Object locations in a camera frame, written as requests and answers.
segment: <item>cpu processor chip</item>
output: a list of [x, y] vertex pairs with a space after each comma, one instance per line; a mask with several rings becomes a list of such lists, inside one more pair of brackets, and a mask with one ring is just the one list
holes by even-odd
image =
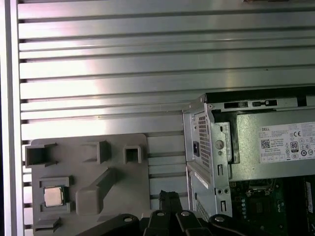
[[47, 187], [44, 189], [44, 201], [46, 207], [56, 207], [63, 205], [63, 188]]

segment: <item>power supply label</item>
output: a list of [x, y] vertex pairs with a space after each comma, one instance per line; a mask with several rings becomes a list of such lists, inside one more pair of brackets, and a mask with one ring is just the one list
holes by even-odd
[[260, 162], [315, 158], [315, 122], [271, 125], [259, 131]]

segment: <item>aluminum ribbed panel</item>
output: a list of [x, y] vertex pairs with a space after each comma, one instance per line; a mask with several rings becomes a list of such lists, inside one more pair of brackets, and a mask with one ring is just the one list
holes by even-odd
[[185, 205], [181, 108], [210, 90], [313, 84], [314, 11], [313, 1], [24, 0], [22, 140], [145, 133], [152, 207], [161, 187]]

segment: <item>green circuit board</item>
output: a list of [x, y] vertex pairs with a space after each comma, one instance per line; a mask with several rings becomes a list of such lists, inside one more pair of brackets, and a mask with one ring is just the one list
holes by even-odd
[[231, 182], [233, 217], [275, 236], [287, 236], [283, 182], [262, 179]]

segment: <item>ventilation grille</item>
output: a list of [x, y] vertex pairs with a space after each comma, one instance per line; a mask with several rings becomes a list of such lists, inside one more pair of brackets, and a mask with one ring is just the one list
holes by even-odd
[[206, 117], [201, 116], [198, 120], [199, 138], [200, 138], [200, 156], [202, 164], [209, 168], [209, 157], [211, 155], [210, 140], [208, 139], [208, 128]]
[[201, 215], [204, 221], [209, 222], [209, 218], [210, 218], [209, 214], [198, 199], [197, 199], [197, 212]]

